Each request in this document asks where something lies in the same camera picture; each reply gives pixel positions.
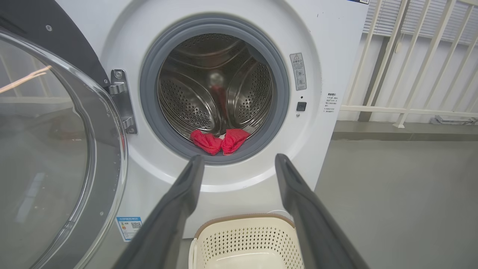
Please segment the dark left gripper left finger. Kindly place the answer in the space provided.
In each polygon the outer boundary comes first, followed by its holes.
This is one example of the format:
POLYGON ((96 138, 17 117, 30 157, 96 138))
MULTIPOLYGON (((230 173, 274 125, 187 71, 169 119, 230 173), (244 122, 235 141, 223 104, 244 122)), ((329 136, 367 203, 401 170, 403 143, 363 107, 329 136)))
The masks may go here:
POLYGON ((115 269, 174 269, 186 220, 197 207, 205 162, 195 155, 119 256, 115 269))

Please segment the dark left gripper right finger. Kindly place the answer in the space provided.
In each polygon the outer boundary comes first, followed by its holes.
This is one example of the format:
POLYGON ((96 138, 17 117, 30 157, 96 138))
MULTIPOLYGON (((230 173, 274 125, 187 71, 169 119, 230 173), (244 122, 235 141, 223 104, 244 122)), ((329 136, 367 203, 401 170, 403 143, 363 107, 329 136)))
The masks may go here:
POLYGON ((291 214, 306 269, 367 269, 369 266, 285 154, 275 157, 284 208, 291 214))

